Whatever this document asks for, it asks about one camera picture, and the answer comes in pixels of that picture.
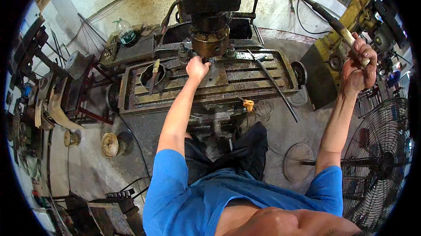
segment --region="metal pipe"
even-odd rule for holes
[[[276,90],[279,92],[279,94],[281,95],[282,99],[284,100],[285,104],[288,107],[288,110],[291,112],[292,116],[295,119],[295,122],[300,122],[300,119],[298,118],[297,114],[294,111],[294,108],[292,108],[290,102],[288,101],[287,97],[284,95],[284,93],[282,92],[281,88],[279,88],[278,84],[276,83],[275,79],[273,79],[273,77],[269,74],[269,71],[266,70],[266,68],[263,66],[263,64],[261,63],[260,60],[256,60],[256,58],[254,57],[253,53],[251,53],[251,51],[249,49],[247,49],[247,51],[251,54],[253,60],[255,60],[257,62],[257,64],[259,64],[259,66],[262,68],[263,72],[266,74],[266,77],[272,82],[272,84],[275,86]]]
[[[89,28],[91,28],[92,30],[93,30],[93,32],[95,32],[95,34],[98,36],[98,37],[100,37],[101,39],[102,39],[102,41],[103,42],[105,42],[105,44],[107,44],[107,41],[101,36],[101,35],[99,35],[99,33],[87,22],[87,20],[84,18],[84,17],[82,17],[82,15],[80,14],[80,13],[77,13],[77,15],[83,20],[83,22],[84,23],[86,23],[87,24],[87,26],[89,27]]]
[[[241,98],[240,96],[238,96],[238,95],[236,95],[235,96],[237,99],[239,99],[240,101],[242,101],[242,102],[245,102],[245,99],[244,98]]]
[[[231,152],[234,150],[234,148],[232,147],[232,140],[231,140],[231,138],[230,139],[228,139],[228,141],[229,141],[229,149],[231,150]]]

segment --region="metal pulley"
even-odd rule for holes
[[[297,78],[298,85],[305,85],[307,83],[307,70],[304,65],[299,61],[295,61],[291,63],[291,68]]]
[[[80,51],[71,54],[66,62],[64,70],[75,80],[79,79],[88,68],[90,62]]]

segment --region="milling machine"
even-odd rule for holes
[[[120,114],[168,110],[187,80],[185,66],[195,55],[213,65],[195,94],[192,108],[195,118],[190,123],[230,121],[243,112],[243,103],[236,96],[248,100],[280,96],[254,61],[255,57],[263,59],[263,66],[283,94],[296,93],[298,83],[289,61],[279,51],[264,49],[259,30],[253,24],[257,2],[254,1],[252,12],[237,12],[241,0],[176,0],[154,35],[153,60],[126,68],[120,88]],[[178,24],[168,26],[175,6]],[[142,75],[156,59],[160,59],[166,72],[159,78],[158,84],[162,86],[157,85],[157,91],[149,95]]]

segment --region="worker in blue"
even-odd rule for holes
[[[394,70],[392,73],[390,73],[387,76],[386,82],[387,82],[387,86],[389,88],[392,88],[393,86],[395,86],[395,84],[397,84],[397,82],[400,79],[400,72],[401,72],[402,68],[400,63],[397,64],[396,70]]]
[[[304,195],[262,181],[268,145],[260,122],[234,142],[232,152],[214,162],[186,133],[194,94],[210,66],[200,57],[192,58],[186,67],[189,78],[161,131],[143,211],[146,234],[358,235],[360,229],[342,218],[341,151],[357,94],[376,80],[377,54],[356,33],[352,35],[358,56],[344,64],[315,177]],[[359,65],[362,58],[370,59],[365,68]]]

